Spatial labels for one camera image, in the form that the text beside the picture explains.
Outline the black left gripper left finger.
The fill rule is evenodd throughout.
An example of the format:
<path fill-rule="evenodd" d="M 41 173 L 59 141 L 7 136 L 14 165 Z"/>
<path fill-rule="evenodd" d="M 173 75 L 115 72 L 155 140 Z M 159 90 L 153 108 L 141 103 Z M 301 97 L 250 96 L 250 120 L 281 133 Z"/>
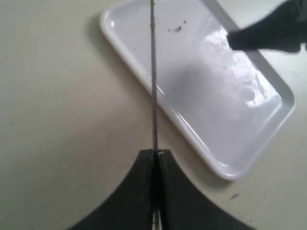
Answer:
<path fill-rule="evenodd" d="M 153 151 L 141 150 L 115 191 L 71 230 L 150 230 Z"/>

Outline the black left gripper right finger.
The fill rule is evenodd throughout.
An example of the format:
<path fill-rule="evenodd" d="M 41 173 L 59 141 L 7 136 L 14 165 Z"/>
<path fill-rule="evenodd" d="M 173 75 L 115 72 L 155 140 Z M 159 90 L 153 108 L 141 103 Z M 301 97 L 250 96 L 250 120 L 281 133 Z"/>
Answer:
<path fill-rule="evenodd" d="M 161 170 L 162 229 L 164 230 L 252 230 L 231 216 L 203 193 L 185 175 L 169 150 L 158 153 Z"/>

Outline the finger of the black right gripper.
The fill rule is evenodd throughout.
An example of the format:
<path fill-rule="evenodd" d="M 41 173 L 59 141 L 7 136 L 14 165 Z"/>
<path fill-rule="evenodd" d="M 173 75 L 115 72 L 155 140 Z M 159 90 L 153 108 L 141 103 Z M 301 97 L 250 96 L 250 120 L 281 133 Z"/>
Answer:
<path fill-rule="evenodd" d="M 236 51 L 258 49 L 298 53 L 307 44 L 307 2 L 286 0 L 261 20 L 228 32 L 229 46 Z"/>

